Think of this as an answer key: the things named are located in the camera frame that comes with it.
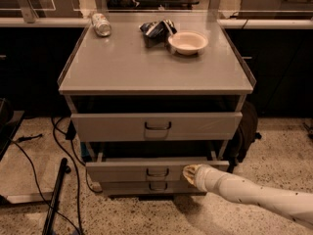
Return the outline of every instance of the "can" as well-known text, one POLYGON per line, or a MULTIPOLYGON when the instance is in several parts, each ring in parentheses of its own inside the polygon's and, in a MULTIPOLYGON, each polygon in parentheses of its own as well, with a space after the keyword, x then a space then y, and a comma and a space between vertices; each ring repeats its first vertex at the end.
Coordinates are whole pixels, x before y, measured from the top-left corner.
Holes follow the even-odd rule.
POLYGON ((111 25, 105 15, 101 13, 95 13, 91 17, 91 23, 96 33, 100 36, 111 35, 111 25))

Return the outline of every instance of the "white bowl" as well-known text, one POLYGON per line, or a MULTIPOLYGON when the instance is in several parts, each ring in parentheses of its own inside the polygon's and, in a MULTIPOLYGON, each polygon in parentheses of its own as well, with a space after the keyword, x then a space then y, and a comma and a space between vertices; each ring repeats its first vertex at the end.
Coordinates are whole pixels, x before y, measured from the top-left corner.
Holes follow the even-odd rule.
POLYGON ((197 32, 182 30, 168 37, 168 43, 182 55, 193 55, 203 51, 208 43, 207 38, 197 32))

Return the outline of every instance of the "black cabinet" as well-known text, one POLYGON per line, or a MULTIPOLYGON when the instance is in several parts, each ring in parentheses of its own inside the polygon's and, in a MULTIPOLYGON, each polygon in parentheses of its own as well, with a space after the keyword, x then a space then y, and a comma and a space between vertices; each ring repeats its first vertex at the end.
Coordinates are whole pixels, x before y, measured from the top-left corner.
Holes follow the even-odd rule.
POLYGON ((69 115, 58 77, 81 27, 0 27, 0 97, 26 116, 69 115))
POLYGON ((313 30, 226 29, 256 78, 248 99, 261 116, 313 116, 313 30))

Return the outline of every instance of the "white counter edge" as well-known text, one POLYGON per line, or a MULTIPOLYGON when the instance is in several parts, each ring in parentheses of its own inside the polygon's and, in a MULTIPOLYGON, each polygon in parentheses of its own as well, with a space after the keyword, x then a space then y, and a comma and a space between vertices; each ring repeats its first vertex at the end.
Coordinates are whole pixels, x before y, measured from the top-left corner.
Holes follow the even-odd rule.
POLYGON ((0 27, 85 27, 89 19, 76 18, 45 18, 35 23, 25 23, 23 18, 0 18, 0 27))
POLYGON ((311 20, 217 20, 224 28, 313 29, 311 20))

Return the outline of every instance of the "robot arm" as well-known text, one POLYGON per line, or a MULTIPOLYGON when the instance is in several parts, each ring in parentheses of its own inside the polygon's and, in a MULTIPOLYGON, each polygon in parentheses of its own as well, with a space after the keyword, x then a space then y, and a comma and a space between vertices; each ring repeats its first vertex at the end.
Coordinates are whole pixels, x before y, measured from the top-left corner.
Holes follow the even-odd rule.
POLYGON ((203 192, 215 193, 229 202, 262 207, 313 229, 313 194, 257 185, 207 164, 187 165, 183 174, 203 192))

